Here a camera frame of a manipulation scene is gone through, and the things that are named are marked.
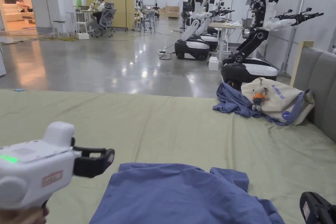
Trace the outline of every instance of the bed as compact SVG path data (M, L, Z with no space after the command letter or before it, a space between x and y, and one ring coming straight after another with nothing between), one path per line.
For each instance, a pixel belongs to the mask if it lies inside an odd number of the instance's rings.
M111 175L126 162L246 172L251 195L270 199L285 223L304 223L303 192L336 203L335 75L335 55L304 48L293 85L317 92L317 126L280 127L263 118L222 114L212 110L215 99L0 90L1 145L40 139L48 124L61 120L75 125L77 145L115 149L115 161L103 175L74 177L51 197L49 224L89 223Z

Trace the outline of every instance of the power strip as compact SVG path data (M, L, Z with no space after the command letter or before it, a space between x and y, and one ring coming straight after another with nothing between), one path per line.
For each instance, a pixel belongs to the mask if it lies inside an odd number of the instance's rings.
M163 56L163 55L165 55L165 54L166 54L166 49L159 49L159 50L157 51L157 54L158 54L159 56Z

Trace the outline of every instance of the office chair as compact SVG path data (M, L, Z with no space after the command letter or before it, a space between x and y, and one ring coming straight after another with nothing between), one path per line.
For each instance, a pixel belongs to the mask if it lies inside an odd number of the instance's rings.
M105 8L101 11L101 18L99 20L99 24L97 25L95 29L95 36L96 38L100 36L103 36L104 33L110 32L109 38L113 36L112 32L115 32L112 29L112 22L113 17L116 12L115 8L109 8L109 6L106 6L107 3L105 3Z

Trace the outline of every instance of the human hand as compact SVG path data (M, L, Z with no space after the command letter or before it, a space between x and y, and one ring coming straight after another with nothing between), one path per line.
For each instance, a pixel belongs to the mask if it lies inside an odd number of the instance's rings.
M28 210L0 210L1 224L45 224L49 214L47 208L29 208Z

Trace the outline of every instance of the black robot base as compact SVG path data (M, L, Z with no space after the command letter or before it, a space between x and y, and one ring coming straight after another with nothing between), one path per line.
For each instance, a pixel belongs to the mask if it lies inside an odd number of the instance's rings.
M201 39L187 41L178 40L175 43L175 53L178 59L185 59L185 54L189 54L193 59L206 60L210 52L208 43Z

